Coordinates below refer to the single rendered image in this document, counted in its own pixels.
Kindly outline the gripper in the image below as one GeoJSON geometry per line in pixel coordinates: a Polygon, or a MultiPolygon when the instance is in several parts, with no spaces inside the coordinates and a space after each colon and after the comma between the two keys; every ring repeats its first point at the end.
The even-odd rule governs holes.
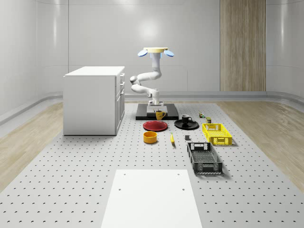
{"type": "Polygon", "coordinates": [[[148,111],[163,111],[163,107],[163,102],[156,104],[155,101],[149,101],[148,103],[148,111]]]}

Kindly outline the black plate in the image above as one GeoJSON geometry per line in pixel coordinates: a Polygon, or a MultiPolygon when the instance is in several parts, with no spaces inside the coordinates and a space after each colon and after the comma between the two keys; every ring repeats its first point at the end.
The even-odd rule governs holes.
{"type": "Polygon", "coordinates": [[[183,130],[195,130],[195,129],[199,128],[199,124],[193,120],[189,120],[188,123],[183,123],[181,119],[176,120],[174,122],[174,125],[177,128],[183,129],[183,130]]]}

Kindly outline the dark grey basket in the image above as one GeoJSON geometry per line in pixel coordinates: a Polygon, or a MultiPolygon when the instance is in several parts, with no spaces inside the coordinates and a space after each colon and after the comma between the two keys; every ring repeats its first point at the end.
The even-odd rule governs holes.
{"type": "Polygon", "coordinates": [[[211,143],[189,142],[187,150],[195,173],[222,173],[222,160],[211,143]]]}

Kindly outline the white cabinet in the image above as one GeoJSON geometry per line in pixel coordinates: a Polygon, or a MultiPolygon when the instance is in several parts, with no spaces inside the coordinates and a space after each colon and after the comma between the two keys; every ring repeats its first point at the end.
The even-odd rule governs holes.
{"type": "Polygon", "coordinates": [[[124,116],[124,66],[84,66],[63,77],[63,134],[117,135],[124,116]]]}

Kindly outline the yellow basket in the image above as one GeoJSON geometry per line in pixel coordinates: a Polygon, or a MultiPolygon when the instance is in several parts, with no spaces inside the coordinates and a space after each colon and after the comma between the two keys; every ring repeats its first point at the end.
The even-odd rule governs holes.
{"type": "Polygon", "coordinates": [[[209,143],[213,145],[231,145],[232,136],[223,124],[219,123],[204,123],[202,131],[209,143]]]}

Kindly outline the red plate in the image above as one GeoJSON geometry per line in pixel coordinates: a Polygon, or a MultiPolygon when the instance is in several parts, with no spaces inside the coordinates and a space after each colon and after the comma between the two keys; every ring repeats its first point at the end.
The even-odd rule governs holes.
{"type": "Polygon", "coordinates": [[[168,128],[168,125],[163,121],[147,121],[143,124],[143,128],[147,131],[160,132],[168,128]]]}

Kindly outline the white board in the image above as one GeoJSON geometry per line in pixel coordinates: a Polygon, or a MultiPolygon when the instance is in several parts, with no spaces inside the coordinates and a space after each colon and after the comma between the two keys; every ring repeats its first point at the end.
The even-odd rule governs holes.
{"type": "Polygon", "coordinates": [[[202,228],[187,170],[117,170],[101,228],[202,228]]]}

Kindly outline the yellow bowl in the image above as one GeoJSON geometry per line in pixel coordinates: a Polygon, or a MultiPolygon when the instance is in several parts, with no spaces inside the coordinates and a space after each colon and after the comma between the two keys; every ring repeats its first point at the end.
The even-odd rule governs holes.
{"type": "Polygon", "coordinates": [[[153,131],[147,131],[147,132],[145,132],[143,134],[143,141],[145,143],[149,143],[149,144],[157,142],[157,133],[153,132],[153,131]]]}

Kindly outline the black stove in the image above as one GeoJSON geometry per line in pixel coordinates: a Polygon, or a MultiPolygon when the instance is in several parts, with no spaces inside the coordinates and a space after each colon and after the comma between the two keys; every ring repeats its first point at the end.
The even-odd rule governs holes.
{"type": "MultiPolygon", "coordinates": [[[[136,120],[157,120],[155,113],[147,114],[147,106],[148,104],[138,104],[136,120]]],[[[167,113],[162,120],[179,120],[179,114],[175,104],[165,104],[164,106],[167,107],[167,113]]]]}

